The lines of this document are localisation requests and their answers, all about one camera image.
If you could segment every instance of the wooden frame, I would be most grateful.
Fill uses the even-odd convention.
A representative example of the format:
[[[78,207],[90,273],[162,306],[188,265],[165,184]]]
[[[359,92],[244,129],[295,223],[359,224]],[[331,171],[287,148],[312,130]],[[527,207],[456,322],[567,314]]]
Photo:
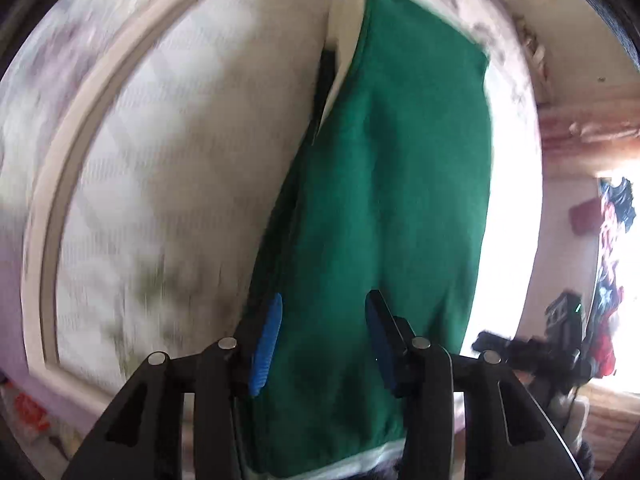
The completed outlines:
[[[107,111],[143,56],[199,0],[151,0],[122,27],[82,82],[38,175],[24,243],[22,326],[31,374],[100,415],[110,396],[60,366],[56,341],[56,277],[68,206],[84,158]]]

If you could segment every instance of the bed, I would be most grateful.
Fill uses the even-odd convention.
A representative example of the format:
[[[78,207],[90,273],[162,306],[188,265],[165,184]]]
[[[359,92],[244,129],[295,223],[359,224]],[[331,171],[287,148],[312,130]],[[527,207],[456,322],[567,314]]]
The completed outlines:
[[[150,352],[233,332],[332,1],[60,0],[15,57],[0,82],[0,367],[67,422],[87,430]],[[507,17],[487,0],[424,4],[491,59],[471,354],[481,330],[513,336],[524,306],[542,204],[536,107]]]

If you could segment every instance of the green cloth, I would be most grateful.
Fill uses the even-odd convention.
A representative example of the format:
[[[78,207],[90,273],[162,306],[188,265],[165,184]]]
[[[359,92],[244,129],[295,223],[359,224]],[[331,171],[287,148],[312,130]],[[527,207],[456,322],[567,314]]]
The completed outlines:
[[[250,465],[286,478],[404,436],[364,299],[458,352],[471,310],[491,169],[487,58],[410,0],[367,0],[331,113],[290,168],[248,304],[280,292],[270,376],[245,405]]]

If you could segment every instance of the mattress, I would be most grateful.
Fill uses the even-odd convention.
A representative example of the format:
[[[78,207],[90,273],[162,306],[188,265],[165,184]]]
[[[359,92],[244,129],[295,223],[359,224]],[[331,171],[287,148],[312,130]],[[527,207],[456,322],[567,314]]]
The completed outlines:
[[[38,169],[79,83],[146,1],[61,0],[0,82],[7,247],[22,240]],[[66,218],[56,286],[64,369],[113,395],[150,352],[191,354],[233,332],[310,115],[333,1],[202,0],[146,55],[100,126]],[[491,192],[462,349],[471,355],[481,330],[513,336],[524,306],[542,204],[536,108],[516,34],[491,3],[421,1],[491,59]],[[10,257],[0,272],[13,286]]]

